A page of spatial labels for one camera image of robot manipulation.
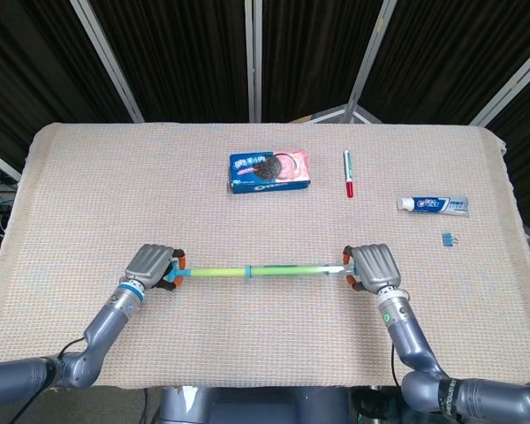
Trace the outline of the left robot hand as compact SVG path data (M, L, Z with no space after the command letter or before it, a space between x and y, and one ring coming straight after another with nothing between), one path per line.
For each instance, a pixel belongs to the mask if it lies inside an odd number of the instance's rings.
M186 254L182 249L145 244L126 267L124 280L137 282L145 290L162 288L174 291L184 279L177 272L185 268Z

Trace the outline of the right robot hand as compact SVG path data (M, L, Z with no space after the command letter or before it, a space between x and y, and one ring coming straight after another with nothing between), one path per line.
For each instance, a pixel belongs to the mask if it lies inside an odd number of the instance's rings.
M357 292L378 294L387 287L398 288L401 284L398 266L385 244L346 246L343 263L347 265L350 261L353 261L357 273L347 275L345 279Z

